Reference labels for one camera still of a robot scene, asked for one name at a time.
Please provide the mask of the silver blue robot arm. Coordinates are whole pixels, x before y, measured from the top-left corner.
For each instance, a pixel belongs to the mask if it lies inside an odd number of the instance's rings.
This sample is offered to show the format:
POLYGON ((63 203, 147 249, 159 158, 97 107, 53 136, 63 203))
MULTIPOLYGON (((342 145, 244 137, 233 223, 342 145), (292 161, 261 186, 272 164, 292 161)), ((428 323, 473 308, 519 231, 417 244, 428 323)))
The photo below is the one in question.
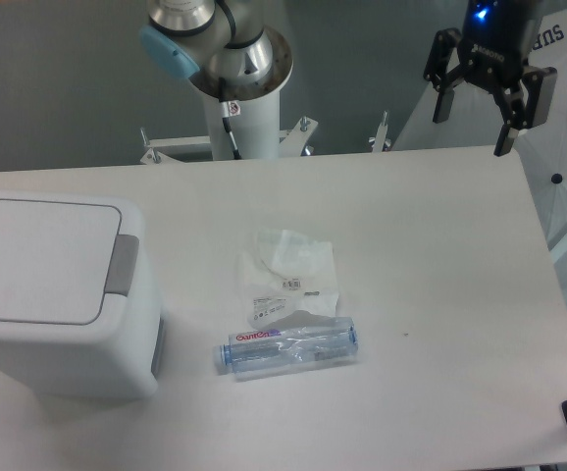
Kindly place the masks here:
MULTIPOLYGON (((285 38, 265 25, 260 1, 150 1, 139 33, 148 57, 200 94, 216 160, 300 156, 316 123, 280 128, 280 93, 293 67, 285 38)), ((544 124, 557 81, 554 68, 529 62, 542 19, 539 1, 471 1, 462 27, 435 35, 423 77, 437 93, 435 123, 445 122, 455 88, 488 93, 502 117, 494 154, 544 124)))

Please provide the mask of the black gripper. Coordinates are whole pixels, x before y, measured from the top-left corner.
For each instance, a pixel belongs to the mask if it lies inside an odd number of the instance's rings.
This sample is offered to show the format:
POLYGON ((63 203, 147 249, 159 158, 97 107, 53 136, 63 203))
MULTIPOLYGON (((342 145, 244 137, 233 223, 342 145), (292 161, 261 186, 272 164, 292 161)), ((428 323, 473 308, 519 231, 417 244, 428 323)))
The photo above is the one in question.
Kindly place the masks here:
POLYGON ((463 80, 487 92, 503 125, 493 154, 508 154, 521 131, 547 121, 557 70, 528 63, 542 19, 542 1, 470 1, 462 27, 439 30, 423 72, 437 92, 434 123, 449 119, 455 92, 463 80), (449 70, 457 49, 458 65, 449 70))

